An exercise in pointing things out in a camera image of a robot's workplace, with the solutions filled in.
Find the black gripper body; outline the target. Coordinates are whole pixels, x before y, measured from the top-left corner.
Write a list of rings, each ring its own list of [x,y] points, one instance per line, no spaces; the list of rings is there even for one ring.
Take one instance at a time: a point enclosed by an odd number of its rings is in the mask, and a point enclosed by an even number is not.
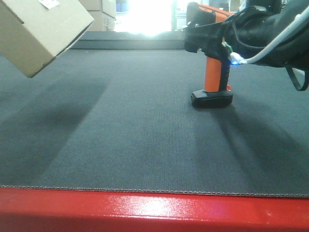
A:
[[[190,21],[183,29],[184,49],[191,53],[201,50],[214,59],[227,59],[228,51],[222,42],[230,25],[231,22],[223,21],[199,26],[196,21]]]

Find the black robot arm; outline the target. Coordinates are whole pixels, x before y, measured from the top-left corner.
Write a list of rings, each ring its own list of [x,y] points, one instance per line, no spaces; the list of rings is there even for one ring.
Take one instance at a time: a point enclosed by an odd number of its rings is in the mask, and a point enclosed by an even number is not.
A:
[[[187,6],[186,51],[228,64],[309,69],[309,3],[248,0],[236,13],[196,2]]]

